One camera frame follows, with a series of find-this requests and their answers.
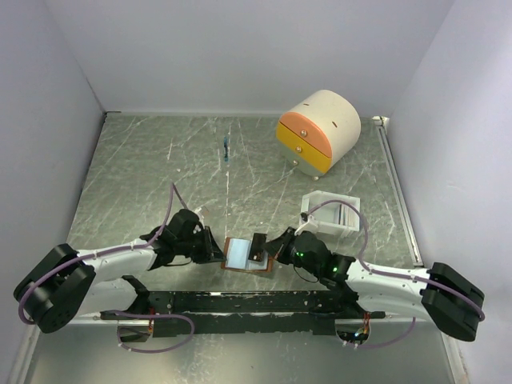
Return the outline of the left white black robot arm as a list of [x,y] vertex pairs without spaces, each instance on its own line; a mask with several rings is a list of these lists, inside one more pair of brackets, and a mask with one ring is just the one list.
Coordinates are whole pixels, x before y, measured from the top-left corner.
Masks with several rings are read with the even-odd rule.
[[118,246],[76,250],[58,245],[14,289],[18,316],[45,334],[93,313],[152,318],[150,292],[137,276],[168,267],[177,256],[195,264],[225,259],[211,229],[192,210],[180,209],[170,222]]

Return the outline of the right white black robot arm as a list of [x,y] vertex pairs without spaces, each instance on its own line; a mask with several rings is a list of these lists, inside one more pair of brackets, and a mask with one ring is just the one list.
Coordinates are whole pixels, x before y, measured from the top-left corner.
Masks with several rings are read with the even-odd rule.
[[337,254],[315,234],[288,228],[263,247],[276,262],[302,268],[340,297],[348,318],[383,312],[430,321],[464,342],[476,339],[484,294],[447,264],[429,269],[400,269],[363,263]]

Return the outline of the brown leather card holder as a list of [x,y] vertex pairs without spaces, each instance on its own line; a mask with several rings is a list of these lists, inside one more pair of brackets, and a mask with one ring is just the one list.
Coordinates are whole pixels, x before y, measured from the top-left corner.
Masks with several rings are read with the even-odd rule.
[[267,252],[264,252],[261,262],[248,260],[251,240],[226,238],[223,250],[226,259],[221,263],[221,268],[247,274],[269,274],[273,269],[273,259],[268,256]]

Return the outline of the black credit card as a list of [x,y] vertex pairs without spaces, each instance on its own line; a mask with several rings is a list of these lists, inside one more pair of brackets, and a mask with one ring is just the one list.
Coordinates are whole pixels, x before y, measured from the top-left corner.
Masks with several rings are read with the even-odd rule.
[[248,254],[248,260],[252,262],[261,262],[264,256],[264,245],[266,244],[267,234],[253,233]]

